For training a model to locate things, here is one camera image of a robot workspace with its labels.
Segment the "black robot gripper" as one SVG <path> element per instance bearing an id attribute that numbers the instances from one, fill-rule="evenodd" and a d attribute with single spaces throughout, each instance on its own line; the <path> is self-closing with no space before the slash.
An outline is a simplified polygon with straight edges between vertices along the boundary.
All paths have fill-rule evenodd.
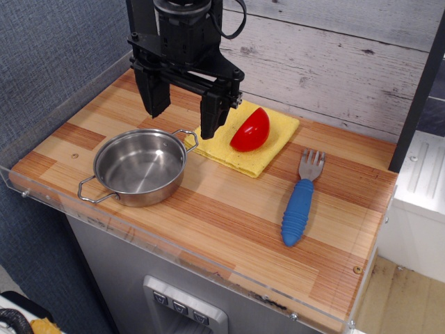
<path id="1" fill-rule="evenodd" d="M 155 33 L 134 31 L 132 68 L 146 111 L 153 117 L 170 106 L 170 84 L 203 95 L 200 102 L 201 138 L 214 137 L 225 124 L 230 104 L 241 103 L 239 84 L 244 73 L 220 53 L 223 32 L 220 6 L 157 6 Z"/>

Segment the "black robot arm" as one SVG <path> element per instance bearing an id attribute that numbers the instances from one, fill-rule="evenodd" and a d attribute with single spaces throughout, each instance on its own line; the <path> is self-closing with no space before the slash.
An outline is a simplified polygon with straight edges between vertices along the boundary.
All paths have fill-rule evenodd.
<path id="1" fill-rule="evenodd" d="M 201 137 L 213 138 L 230 109 L 241 103 L 245 75 L 220 52 L 221 1 L 128 1 L 131 67 L 146 111 L 157 117 L 170 106 L 170 87 L 201 96 Z"/>

